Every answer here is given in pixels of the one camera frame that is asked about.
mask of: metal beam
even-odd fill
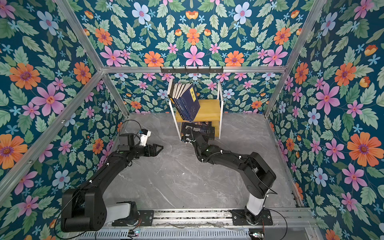
[[[113,84],[111,77],[108,74],[104,74],[103,81],[107,86],[109,92],[111,93],[113,99],[115,100],[116,104],[119,106],[122,114],[124,115],[125,118],[127,118],[129,115],[128,109],[125,106],[120,93],[116,89],[116,86]]]
[[[54,119],[52,124],[40,135],[33,143],[23,157],[15,164],[13,168],[4,176],[0,182],[0,205],[9,196],[12,190],[24,177],[33,163],[45,151],[47,145],[56,137],[64,123],[71,119],[72,114],[83,103],[84,99],[99,83],[102,72],[96,72],[89,82],[77,93],[72,101],[64,108],[64,110]]]
[[[265,117],[268,117],[269,113],[271,112],[274,104],[277,101],[277,98],[279,97],[280,92],[282,91],[284,87],[285,81],[288,79],[289,74],[292,71],[292,68],[299,57],[299,54],[301,52],[301,49],[304,47],[305,42],[307,41],[307,38],[309,34],[312,31],[312,28],[319,17],[319,14],[321,13],[321,10],[324,6],[324,4],[327,2],[327,0],[315,0],[313,3],[312,9],[310,10],[307,19],[305,20],[304,26],[302,28],[301,34],[299,38],[297,39],[297,42],[295,46],[293,47],[293,50],[288,58],[287,65],[286,65],[286,72],[281,76],[279,82],[277,83],[275,87],[275,91],[273,92],[271,99],[269,100],[268,108],[264,112]]]
[[[72,31],[75,33],[80,44],[83,46],[85,52],[87,53],[89,59],[92,61],[96,70],[99,71],[104,65],[101,62],[96,50],[93,48],[91,42],[89,41],[88,36],[85,35],[84,28],[82,27],[76,14],[71,8],[71,5],[68,3],[67,0],[56,0],[55,2],[59,6],[60,11],[63,13],[63,16],[67,20]]]
[[[162,73],[162,70],[169,71],[169,73],[183,70],[196,70],[198,73],[199,70],[208,70],[209,67],[129,67],[129,66],[121,66],[121,67],[103,67],[103,73]],[[211,67],[212,71],[217,70],[221,71],[221,67]],[[283,66],[241,66],[241,67],[223,67],[224,73],[284,73],[286,67]]]

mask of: floral wallpaper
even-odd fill
[[[0,179],[92,73],[52,1],[0,1]]]
[[[199,99],[216,99],[218,83],[223,87],[224,110],[239,113],[262,113],[280,75],[275,73],[224,73],[204,75],[190,73],[116,73],[111,75],[130,112],[159,113],[169,111],[169,81],[193,83]]]
[[[327,240],[384,239],[384,1],[328,1],[269,115]]]
[[[76,188],[104,164],[122,119],[100,81],[3,203],[0,239],[56,240],[52,228],[62,192]],[[59,224],[56,230],[61,231]]]
[[[106,66],[279,66],[313,0],[79,1]]]

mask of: marble surface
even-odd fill
[[[150,208],[242,208],[249,192],[238,172],[221,165],[201,163],[191,144],[179,140],[171,114],[131,114],[152,132],[148,144],[163,145],[157,157],[134,160],[112,181],[103,198],[106,205],[132,200],[139,209]],[[125,132],[137,132],[129,121]],[[283,174],[275,142],[260,114],[224,114],[221,139],[210,140],[223,149],[240,154],[259,153],[277,179],[266,207],[295,207],[291,188]]]

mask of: yellow sticker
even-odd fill
[[[195,91],[193,90],[193,88],[191,88],[189,91],[191,93],[193,101],[196,101],[196,95],[195,95]]]

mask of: black mounting plate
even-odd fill
[[[243,209],[233,209],[233,210],[231,210],[231,212],[232,212],[232,221],[233,221],[234,226],[251,225],[247,221],[247,219],[243,217],[243,216],[245,216],[245,212]],[[255,226],[259,226],[259,225],[262,226],[263,222],[264,222],[265,226],[273,225],[271,212],[269,210],[263,209],[260,214],[261,214],[260,221],[258,223],[256,223]]]
[[[138,210],[138,212],[139,212],[139,218],[141,219],[140,226],[141,227],[152,226],[153,215],[154,215],[155,211],[153,211],[153,210]],[[112,226],[114,226],[114,227],[126,227],[127,223],[124,221],[124,219],[117,219],[112,223]]]

